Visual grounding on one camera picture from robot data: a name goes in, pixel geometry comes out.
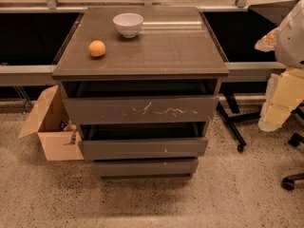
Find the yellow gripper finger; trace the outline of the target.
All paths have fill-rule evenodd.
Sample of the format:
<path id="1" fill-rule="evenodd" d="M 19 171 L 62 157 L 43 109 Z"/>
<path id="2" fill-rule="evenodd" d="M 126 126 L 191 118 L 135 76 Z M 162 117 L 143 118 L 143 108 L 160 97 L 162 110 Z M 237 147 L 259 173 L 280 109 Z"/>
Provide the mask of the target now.
<path id="1" fill-rule="evenodd" d="M 304 101 L 304 71 L 295 68 L 280 75 L 272 74 L 265 97 L 258 127 L 262 131 L 273 132 L 279 129 L 292 111 Z"/>
<path id="2" fill-rule="evenodd" d="M 255 49 L 263 52 L 273 51 L 276 44 L 276 35 L 278 28 L 272 29 L 255 44 Z"/>

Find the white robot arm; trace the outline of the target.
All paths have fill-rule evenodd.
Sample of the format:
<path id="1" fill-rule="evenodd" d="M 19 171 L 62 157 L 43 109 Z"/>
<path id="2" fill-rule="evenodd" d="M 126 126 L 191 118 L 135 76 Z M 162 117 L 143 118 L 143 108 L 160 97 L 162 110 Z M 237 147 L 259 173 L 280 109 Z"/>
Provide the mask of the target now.
<path id="1" fill-rule="evenodd" d="M 260 111 L 259 129 L 273 132 L 304 101 L 304 1 L 300 0 L 277 28 L 258 40 L 255 49 L 273 50 L 275 59 L 286 67 L 280 75 L 270 76 Z"/>

